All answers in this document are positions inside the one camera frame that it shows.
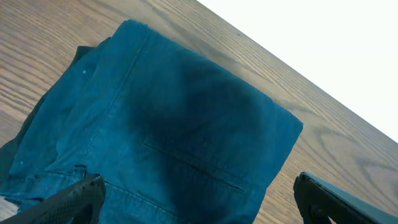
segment wooden surface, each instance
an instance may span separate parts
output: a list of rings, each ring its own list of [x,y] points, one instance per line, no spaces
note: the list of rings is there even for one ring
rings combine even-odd
[[[304,170],[398,215],[398,144],[200,3],[0,0],[0,7],[0,146],[17,134],[78,45],[95,46],[123,20],[135,19],[245,79],[303,121],[256,222],[302,222],[292,187]]]

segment clothing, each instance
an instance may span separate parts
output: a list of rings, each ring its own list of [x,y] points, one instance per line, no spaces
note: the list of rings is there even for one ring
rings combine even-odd
[[[2,147],[16,155],[0,193],[25,210],[100,174],[101,223],[251,223],[301,130],[253,86],[125,21],[78,48]]]

